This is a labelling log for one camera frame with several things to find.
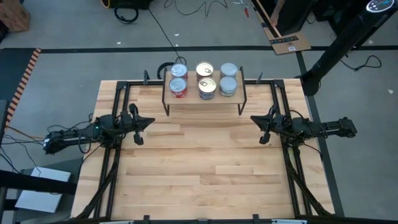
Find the can lid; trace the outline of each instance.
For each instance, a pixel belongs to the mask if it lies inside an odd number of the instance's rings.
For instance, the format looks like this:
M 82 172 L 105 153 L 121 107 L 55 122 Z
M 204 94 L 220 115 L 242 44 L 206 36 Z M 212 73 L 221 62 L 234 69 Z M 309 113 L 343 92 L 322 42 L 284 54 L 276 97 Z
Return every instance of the can lid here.
M 238 68 L 233 63 L 227 62 L 221 66 L 221 72 L 226 76 L 235 76 L 236 72 L 238 72 Z
M 170 71 L 172 72 L 173 76 L 182 77 L 187 73 L 188 69 L 184 64 L 175 63 Z
M 197 73 L 203 77 L 211 75 L 213 70 L 213 66 L 208 62 L 200 62 L 197 65 Z
M 170 81 L 170 90 L 173 92 L 181 92 L 187 87 L 187 82 L 183 78 L 173 78 Z
M 211 93 L 216 90 L 217 84 L 212 78 L 202 78 L 199 80 L 199 89 L 205 93 Z
M 220 88 L 224 91 L 235 91 L 238 82 L 233 77 L 224 77 L 220 81 Z

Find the wooden tabletop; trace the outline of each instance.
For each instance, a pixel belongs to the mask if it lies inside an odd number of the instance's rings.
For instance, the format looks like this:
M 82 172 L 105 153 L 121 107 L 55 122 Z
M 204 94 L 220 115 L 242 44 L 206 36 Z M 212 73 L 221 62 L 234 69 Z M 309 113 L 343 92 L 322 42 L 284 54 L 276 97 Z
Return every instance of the wooden tabletop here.
M 290 108 L 309 117 L 300 80 L 284 81 Z M 101 82 L 94 116 L 111 113 L 116 82 Z M 271 90 L 267 85 L 246 85 L 246 90 L 248 102 L 241 116 L 236 105 L 174 105 L 168 117 L 161 86 L 133 86 L 129 102 L 138 106 L 141 116 L 156 121 L 141 134 L 143 146 L 134 144 L 133 134 L 123 140 L 112 219 L 249 219 L 253 214 L 293 218 L 280 138 L 273 134 L 268 144 L 260 145 L 262 133 L 249 119 L 268 112 Z M 314 139 L 306 143 L 317 147 Z M 300 150 L 308 188 L 333 212 L 319 154 L 307 146 Z M 81 168 L 73 217 L 98 188 L 103 154 L 104 149 L 98 149 Z

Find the red can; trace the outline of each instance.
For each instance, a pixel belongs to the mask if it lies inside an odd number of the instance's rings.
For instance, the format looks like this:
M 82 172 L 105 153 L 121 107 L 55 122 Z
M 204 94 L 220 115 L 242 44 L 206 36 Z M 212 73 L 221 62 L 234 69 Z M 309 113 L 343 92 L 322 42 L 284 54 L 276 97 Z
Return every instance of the red can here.
M 187 94 L 187 81 L 183 78 L 173 78 L 169 86 L 170 91 L 176 98 L 183 98 Z

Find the orange and black tape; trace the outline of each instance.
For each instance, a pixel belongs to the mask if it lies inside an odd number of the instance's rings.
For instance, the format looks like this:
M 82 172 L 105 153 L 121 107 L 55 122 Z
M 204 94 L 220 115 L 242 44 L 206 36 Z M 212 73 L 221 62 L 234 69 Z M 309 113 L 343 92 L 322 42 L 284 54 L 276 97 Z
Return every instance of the orange and black tape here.
M 24 93 L 27 82 L 29 81 L 29 78 L 32 75 L 33 68 L 35 67 L 37 59 L 39 59 L 39 55 L 40 55 L 41 51 L 42 50 L 40 50 L 40 49 L 35 49 L 33 51 L 32 56 L 30 56 L 30 60 L 26 66 L 24 75 L 22 76 L 22 78 L 18 84 L 17 90 L 14 93 L 14 97 L 12 97 L 10 105 L 7 109 L 6 126 L 10 125 L 12 116 L 14 115 L 15 110 L 17 109 L 18 103 L 21 100 L 22 94 Z

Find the tin can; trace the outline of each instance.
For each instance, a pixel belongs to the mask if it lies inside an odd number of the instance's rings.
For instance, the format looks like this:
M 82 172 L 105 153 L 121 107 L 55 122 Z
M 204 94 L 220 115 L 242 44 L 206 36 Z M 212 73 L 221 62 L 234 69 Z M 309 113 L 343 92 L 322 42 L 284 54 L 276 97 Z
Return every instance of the tin can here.
M 176 98 L 183 98 L 187 94 L 187 81 L 183 78 L 173 78 L 170 81 L 170 91 Z
M 238 72 L 238 68 L 233 63 L 224 63 L 221 66 L 221 78 L 223 77 L 235 77 L 236 72 Z
M 203 100 L 211 100 L 216 95 L 217 84 L 212 78 L 202 78 L 199 80 L 199 95 Z
M 220 94 L 225 97 L 235 95 L 238 82 L 233 77 L 224 77 L 220 81 Z
M 213 76 L 214 68 L 208 62 L 200 62 L 197 65 L 197 81 L 201 80 L 202 78 L 210 78 Z
M 187 66 L 181 63 L 175 63 L 170 70 L 173 78 L 183 78 L 188 79 L 188 69 Z

